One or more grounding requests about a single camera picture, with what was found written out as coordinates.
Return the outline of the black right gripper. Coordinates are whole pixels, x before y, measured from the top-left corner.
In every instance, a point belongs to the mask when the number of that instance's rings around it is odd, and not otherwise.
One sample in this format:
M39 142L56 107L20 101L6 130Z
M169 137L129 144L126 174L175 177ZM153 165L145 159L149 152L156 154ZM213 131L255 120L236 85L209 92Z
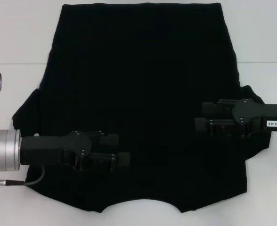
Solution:
M230 114L234 120L195 118L199 134L216 137L247 137L258 132L277 132L277 104L260 104L252 99L220 99L202 102L203 114Z

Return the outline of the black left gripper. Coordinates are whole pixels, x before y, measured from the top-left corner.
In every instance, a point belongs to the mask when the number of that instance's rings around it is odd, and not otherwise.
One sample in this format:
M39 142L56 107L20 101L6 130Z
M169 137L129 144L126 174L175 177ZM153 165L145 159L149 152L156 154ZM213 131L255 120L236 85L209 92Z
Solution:
M26 136L20 141L21 165L70 165L83 171L93 145L118 146L119 134L72 131L63 136Z

